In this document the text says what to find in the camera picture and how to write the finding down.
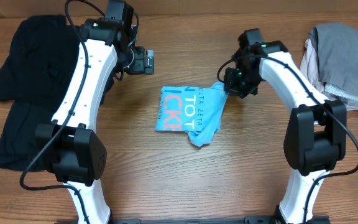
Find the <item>light blue printed t-shirt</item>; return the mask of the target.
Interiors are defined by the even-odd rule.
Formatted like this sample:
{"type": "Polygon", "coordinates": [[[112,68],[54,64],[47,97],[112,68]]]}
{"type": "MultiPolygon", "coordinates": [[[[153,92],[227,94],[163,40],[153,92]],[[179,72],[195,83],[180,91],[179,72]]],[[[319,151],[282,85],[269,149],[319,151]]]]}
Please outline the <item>light blue printed t-shirt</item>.
{"type": "Polygon", "coordinates": [[[187,133],[197,147],[211,144],[214,134],[221,130],[227,97],[221,82],[209,88],[164,86],[155,130],[187,133]]]}

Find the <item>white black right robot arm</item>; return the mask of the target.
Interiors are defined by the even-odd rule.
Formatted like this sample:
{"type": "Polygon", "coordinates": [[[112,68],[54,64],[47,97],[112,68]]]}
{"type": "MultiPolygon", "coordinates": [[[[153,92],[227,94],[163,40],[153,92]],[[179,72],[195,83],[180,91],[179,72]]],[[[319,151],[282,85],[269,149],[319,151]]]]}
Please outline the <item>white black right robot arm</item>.
{"type": "Polygon", "coordinates": [[[232,56],[235,68],[222,65],[224,89],[245,98],[268,82],[290,112],[283,142],[291,174],[271,223],[328,223],[313,216],[313,206],[324,179],[346,152],[347,112],[340,101],[319,93],[293,63],[279,41],[241,40],[232,56]]]}

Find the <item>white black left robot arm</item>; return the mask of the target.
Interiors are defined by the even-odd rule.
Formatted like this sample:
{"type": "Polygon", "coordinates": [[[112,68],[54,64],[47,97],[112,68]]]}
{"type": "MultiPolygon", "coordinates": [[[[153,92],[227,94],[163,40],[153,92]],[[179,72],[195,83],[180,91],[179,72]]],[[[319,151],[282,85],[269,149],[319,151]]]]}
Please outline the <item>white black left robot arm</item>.
{"type": "Polygon", "coordinates": [[[80,28],[78,58],[67,92],[48,124],[37,126],[36,159],[69,191],[77,223],[112,223],[101,185],[107,149],[96,120],[108,83],[123,75],[151,75],[154,52],[135,46],[139,26],[131,21],[88,19],[80,28]]]}

